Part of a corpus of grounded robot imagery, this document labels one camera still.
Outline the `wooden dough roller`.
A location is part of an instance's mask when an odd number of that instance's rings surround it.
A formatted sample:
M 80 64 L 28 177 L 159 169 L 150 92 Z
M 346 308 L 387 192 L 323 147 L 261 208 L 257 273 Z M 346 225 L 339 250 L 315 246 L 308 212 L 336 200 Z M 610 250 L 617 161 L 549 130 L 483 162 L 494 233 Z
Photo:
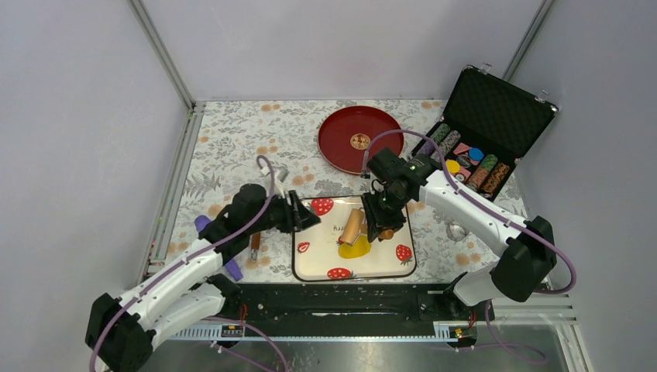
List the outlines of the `wooden dough roller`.
M 342 235 L 337 239 L 336 244 L 353 246 L 357 239 L 364 236 L 370 243 L 374 240 L 384 241 L 390 240 L 394 237 L 396 231 L 394 229 L 383 229 L 378 232 L 376 236 L 368 236 L 369 226 L 367 225 L 366 213 L 363 208 L 354 208 L 351 210 L 349 217 L 342 230 Z

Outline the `yellow dough piece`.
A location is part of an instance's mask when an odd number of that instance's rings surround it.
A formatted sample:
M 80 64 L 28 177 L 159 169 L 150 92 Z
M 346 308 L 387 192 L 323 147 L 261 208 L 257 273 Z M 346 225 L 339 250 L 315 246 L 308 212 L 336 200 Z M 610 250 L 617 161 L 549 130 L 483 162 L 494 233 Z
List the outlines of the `yellow dough piece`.
M 338 255 L 343 259 L 356 259 L 367 255 L 371 251 L 371 243 L 367 237 L 360 235 L 352 244 L 340 243 L 338 248 Z

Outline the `strawberry print rectangular tray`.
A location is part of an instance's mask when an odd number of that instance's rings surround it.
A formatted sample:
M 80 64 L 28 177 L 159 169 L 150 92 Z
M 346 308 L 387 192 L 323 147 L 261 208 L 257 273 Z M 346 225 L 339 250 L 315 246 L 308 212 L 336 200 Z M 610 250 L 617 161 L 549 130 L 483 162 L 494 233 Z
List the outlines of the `strawberry print rectangular tray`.
M 292 272 L 300 281 L 407 277 L 418 262 L 409 225 L 369 241 L 359 196 L 305 198 L 321 222 L 293 236 Z

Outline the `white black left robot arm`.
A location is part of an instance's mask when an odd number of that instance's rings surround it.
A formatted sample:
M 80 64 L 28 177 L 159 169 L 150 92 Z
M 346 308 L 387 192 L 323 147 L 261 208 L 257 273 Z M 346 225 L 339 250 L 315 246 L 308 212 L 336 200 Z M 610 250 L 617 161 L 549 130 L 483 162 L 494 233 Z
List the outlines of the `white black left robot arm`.
M 261 185 L 243 185 L 179 258 L 118 297 L 103 294 L 93 302 L 85 336 L 89 369 L 102 360 L 112 371 L 137 371 L 188 326 L 216 314 L 233 317 L 239 296 L 229 290 L 229 279 L 212 276 L 249 246 L 252 235 L 299 233 L 320 221 L 295 191 L 269 194 Z

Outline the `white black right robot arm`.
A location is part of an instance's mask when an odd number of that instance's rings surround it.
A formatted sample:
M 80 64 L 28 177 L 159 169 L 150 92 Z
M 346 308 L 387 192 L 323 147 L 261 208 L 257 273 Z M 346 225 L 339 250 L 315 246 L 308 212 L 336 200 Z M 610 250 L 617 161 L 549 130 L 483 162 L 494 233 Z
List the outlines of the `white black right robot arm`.
M 496 263 L 461 274 L 449 285 L 444 307 L 452 318 L 464 319 L 475 305 L 493 298 L 526 301 L 556 265 L 545 238 L 552 230 L 546 221 L 528 221 L 498 208 L 456 182 L 432 158 L 417 155 L 403 160 L 383 148 L 366 169 L 383 185 L 362 196 L 369 241 L 402 228 L 407 221 L 403 211 L 414 200 L 445 213 L 498 256 Z

